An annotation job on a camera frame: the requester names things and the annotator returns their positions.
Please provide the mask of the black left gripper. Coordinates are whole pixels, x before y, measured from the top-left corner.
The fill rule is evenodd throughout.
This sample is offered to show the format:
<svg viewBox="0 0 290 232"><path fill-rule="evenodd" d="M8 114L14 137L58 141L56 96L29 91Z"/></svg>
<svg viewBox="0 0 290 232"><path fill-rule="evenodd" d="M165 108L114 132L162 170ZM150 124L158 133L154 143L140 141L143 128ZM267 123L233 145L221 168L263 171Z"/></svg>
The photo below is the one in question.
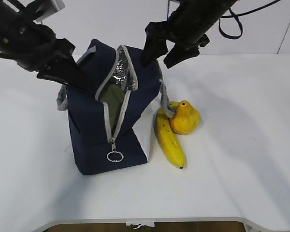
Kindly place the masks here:
<svg viewBox="0 0 290 232"><path fill-rule="evenodd" d="M52 29L45 25L16 24L17 54L22 55L16 63L33 72L48 64L48 70L41 70L37 78L70 85L90 95L92 81L81 70L72 53L75 46L66 38L58 39Z"/></svg>

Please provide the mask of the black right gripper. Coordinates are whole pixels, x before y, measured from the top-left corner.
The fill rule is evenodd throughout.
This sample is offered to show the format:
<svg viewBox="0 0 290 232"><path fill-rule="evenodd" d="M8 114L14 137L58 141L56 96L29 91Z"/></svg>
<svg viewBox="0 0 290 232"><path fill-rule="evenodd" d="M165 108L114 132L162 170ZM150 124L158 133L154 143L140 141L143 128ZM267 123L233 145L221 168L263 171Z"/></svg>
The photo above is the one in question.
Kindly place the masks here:
<svg viewBox="0 0 290 232"><path fill-rule="evenodd" d="M166 40L176 44L164 58L167 68L197 57L200 54L198 46L205 47L210 42L207 29L206 20L201 15L186 10L173 11L166 21L150 22L145 28L147 37L141 55L142 65L168 53Z"/></svg>

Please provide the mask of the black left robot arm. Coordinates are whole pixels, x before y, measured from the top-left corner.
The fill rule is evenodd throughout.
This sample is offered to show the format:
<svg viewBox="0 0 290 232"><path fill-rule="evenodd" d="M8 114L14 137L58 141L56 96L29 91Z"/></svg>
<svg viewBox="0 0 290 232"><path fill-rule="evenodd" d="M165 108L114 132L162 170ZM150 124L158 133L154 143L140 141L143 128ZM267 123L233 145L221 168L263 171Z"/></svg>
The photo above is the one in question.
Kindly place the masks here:
<svg viewBox="0 0 290 232"><path fill-rule="evenodd" d="M73 59L75 46L39 23L62 8L60 0L33 0L27 6L18 0L0 0L0 58L37 72L39 79L88 93L91 81Z"/></svg>

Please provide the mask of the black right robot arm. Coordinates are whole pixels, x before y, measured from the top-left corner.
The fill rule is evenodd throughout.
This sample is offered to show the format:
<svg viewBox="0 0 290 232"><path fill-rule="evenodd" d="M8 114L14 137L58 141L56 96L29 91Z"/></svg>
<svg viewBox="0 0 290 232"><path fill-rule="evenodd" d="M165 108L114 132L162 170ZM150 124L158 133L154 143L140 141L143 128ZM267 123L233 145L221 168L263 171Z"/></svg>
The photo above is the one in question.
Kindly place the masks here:
<svg viewBox="0 0 290 232"><path fill-rule="evenodd" d="M210 42L207 31L235 3L234 0L181 0L167 20L146 26L141 63L145 66L165 55L164 64L171 68L197 57L199 47Z"/></svg>

